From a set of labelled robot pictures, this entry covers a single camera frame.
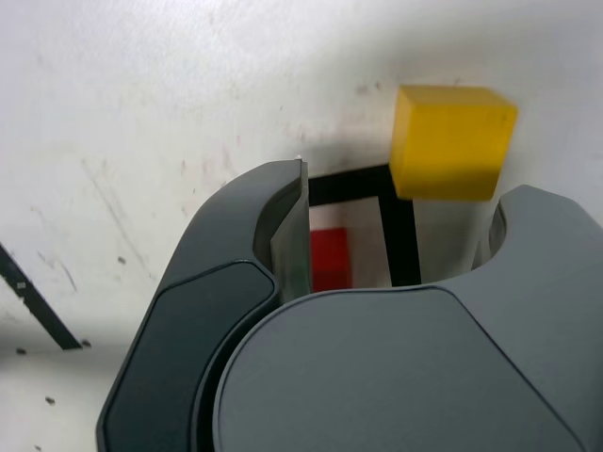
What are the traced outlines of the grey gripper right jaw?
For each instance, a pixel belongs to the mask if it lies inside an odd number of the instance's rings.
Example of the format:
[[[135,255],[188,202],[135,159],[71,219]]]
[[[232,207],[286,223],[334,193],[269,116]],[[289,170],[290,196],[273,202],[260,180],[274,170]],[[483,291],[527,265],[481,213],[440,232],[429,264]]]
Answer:
[[[485,264],[289,302],[244,337],[219,451],[598,451],[602,229],[532,186],[503,195]]]

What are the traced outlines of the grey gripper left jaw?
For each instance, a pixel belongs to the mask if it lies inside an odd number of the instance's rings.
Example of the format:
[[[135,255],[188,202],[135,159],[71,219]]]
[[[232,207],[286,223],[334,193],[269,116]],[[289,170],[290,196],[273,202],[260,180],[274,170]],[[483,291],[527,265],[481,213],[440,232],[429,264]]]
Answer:
[[[302,198],[301,160],[252,169],[212,195],[176,246],[96,427],[101,451],[211,451],[220,376],[279,304],[270,242]]]

